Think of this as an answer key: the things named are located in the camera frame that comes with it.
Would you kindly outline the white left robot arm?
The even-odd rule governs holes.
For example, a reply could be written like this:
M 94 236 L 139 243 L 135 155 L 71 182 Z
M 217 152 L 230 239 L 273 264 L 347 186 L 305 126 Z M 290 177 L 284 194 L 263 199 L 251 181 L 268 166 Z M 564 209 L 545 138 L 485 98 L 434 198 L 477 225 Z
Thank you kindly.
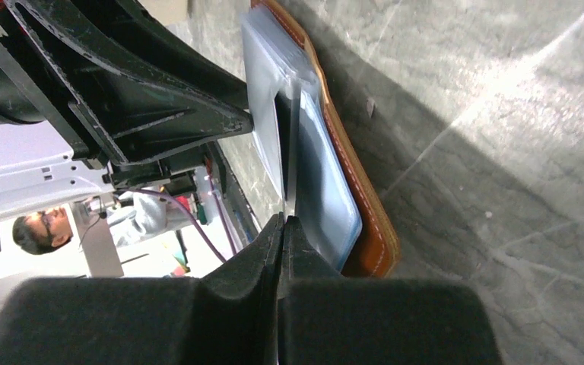
M 180 179 L 252 131 L 246 83 L 137 1 L 0 1 L 0 221 Z

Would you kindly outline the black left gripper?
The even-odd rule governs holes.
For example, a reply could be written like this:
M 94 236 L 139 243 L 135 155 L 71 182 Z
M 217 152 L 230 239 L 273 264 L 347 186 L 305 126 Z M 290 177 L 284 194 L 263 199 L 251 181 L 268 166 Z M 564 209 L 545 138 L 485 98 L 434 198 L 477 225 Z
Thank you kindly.
M 253 128 L 246 83 L 139 1 L 0 1 L 0 125 L 41 122 L 120 190 L 181 179 Z

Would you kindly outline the light blue credit card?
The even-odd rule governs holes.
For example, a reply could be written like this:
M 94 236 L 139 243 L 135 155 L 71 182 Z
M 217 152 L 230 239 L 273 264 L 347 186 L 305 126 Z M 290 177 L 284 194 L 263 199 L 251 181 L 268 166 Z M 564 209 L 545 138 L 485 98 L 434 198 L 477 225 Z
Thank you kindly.
M 297 210 L 312 247 L 343 269 L 363 222 L 329 136 L 318 100 L 300 93 Z

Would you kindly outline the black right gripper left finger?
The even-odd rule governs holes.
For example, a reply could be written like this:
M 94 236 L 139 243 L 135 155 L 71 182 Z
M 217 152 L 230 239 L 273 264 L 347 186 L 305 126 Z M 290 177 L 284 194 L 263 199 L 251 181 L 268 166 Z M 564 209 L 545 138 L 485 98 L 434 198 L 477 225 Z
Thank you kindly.
M 284 216 L 203 278 L 36 278 L 0 309 L 0 364 L 274 364 Z

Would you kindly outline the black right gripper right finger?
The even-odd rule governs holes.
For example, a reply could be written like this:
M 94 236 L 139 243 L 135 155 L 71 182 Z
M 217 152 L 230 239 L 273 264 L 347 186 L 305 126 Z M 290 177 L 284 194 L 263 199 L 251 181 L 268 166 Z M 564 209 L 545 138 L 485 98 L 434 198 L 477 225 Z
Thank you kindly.
M 451 281 L 346 278 L 284 224 L 278 300 L 282 364 L 500 364 L 479 296 Z

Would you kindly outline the brown leather card holder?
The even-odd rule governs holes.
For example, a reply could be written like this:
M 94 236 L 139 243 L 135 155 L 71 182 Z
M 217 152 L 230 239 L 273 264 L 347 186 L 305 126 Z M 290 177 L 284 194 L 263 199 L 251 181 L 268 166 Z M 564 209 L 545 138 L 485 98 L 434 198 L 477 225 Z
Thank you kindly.
M 251 8 L 260 5 L 273 14 L 275 21 L 309 57 L 320 82 L 320 110 L 362 216 L 361 234 L 341 273 L 347 277 L 386 278 L 400 261 L 400 240 L 338 115 L 312 40 L 297 20 L 278 2 L 260 0 L 250 2 Z

